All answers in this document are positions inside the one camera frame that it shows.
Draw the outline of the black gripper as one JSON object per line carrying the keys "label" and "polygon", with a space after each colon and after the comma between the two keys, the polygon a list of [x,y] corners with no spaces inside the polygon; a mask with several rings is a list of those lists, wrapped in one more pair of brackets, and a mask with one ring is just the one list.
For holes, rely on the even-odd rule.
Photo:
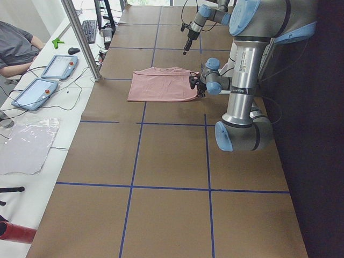
{"label": "black gripper", "polygon": [[183,48],[183,55],[186,55],[187,52],[190,50],[190,47],[192,45],[192,42],[197,40],[199,37],[199,32],[192,30],[191,28],[188,29],[188,40],[187,40],[187,44],[184,46]]}
{"label": "black gripper", "polygon": [[206,84],[203,83],[202,81],[198,81],[196,83],[196,86],[197,86],[197,97],[198,98],[206,97],[206,94],[205,94],[205,92],[207,90]]}

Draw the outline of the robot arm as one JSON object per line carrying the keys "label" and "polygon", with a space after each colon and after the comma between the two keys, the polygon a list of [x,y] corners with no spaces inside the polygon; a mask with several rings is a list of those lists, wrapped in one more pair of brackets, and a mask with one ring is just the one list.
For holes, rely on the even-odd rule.
{"label": "robot arm", "polygon": [[221,76],[219,60],[210,58],[200,81],[210,94],[230,91],[227,111],[215,125],[218,147],[229,152],[260,150],[273,139],[270,120],[254,102],[263,52],[271,39],[288,44],[313,36],[318,1],[235,1],[232,13],[228,5],[203,5],[195,22],[199,27],[207,20],[229,26],[236,45],[233,75]]}
{"label": "robot arm", "polygon": [[231,14],[228,13],[228,7],[235,7],[237,1],[218,1],[217,3],[217,8],[202,4],[198,9],[194,20],[191,21],[189,24],[186,24],[184,22],[183,13],[181,13],[181,31],[183,32],[185,29],[189,30],[188,39],[183,48],[183,55],[186,55],[187,52],[190,50],[192,42],[197,40],[208,20],[215,22],[215,24],[222,24],[226,26],[229,25]]}

